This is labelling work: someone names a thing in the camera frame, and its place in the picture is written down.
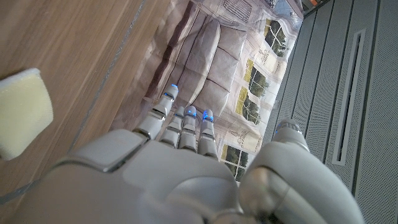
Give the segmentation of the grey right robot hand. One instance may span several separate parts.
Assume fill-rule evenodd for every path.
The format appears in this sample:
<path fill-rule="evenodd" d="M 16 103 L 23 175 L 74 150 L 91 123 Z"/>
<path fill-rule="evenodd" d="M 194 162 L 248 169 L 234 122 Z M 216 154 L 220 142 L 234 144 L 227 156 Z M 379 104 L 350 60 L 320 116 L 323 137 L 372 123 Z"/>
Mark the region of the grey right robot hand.
<path fill-rule="evenodd" d="M 169 86 L 132 131 L 117 129 L 58 161 L 9 223 L 362 223 L 345 184 L 281 121 L 240 180 L 216 155 L 213 114 L 179 108 Z"/>

